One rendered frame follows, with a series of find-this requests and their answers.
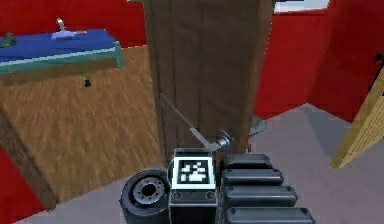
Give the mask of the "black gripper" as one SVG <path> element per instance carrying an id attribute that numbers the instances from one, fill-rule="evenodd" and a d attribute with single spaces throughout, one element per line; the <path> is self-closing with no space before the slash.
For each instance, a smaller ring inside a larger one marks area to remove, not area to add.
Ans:
<path id="1" fill-rule="evenodd" d="M 169 193 L 163 170 L 144 170 L 129 178 L 119 200 L 126 224 L 170 224 Z"/>

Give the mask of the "small green object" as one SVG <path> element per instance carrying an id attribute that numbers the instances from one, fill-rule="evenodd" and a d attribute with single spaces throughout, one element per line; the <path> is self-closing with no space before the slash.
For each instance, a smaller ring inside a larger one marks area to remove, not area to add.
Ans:
<path id="1" fill-rule="evenodd" d="M 16 43 L 16 37 L 12 33 L 6 33 L 4 38 L 0 41 L 0 48 L 11 47 L 14 46 Z"/>

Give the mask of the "wooden cabinet with blue top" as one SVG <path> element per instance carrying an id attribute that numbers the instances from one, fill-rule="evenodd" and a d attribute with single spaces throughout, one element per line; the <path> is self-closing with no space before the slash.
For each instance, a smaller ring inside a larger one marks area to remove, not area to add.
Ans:
<path id="1" fill-rule="evenodd" d="M 155 165 L 147 47 L 92 30 L 0 48 L 0 152 L 47 208 Z"/>

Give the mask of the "dark brown wooden door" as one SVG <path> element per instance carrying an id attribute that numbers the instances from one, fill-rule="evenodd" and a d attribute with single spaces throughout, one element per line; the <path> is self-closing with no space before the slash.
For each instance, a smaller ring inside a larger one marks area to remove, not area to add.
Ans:
<path id="1" fill-rule="evenodd" d="M 191 127 L 246 151 L 275 1 L 143 0 L 162 163 Z"/>

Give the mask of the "white window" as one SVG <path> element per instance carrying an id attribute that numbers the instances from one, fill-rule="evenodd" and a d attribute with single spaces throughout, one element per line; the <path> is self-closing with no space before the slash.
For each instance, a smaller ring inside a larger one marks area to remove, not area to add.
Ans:
<path id="1" fill-rule="evenodd" d="M 297 13 L 327 9 L 331 0 L 273 0 L 274 13 Z"/>

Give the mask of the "grey white tap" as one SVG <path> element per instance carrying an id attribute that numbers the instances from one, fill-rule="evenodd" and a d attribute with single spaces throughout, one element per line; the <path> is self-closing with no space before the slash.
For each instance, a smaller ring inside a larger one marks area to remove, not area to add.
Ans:
<path id="1" fill-rule="evenodd" d="M 52 39 L 69 39 L 79 34 L 85 34 L 85 31 L 69 31 L 66 29 L 64 21 L 61 18 L 56 19 L 59 30 L 51 35 Z"/>

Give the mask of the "yellow wooden door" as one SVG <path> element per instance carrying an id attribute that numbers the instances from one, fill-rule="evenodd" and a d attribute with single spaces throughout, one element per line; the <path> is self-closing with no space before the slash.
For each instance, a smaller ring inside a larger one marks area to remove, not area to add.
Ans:
<path id="1" fill-rule="evenodd" d="M 384 138 L 384 67 L 380 69 L 369 93 L 330 165 L 343 168 L 358 155 Z"/>

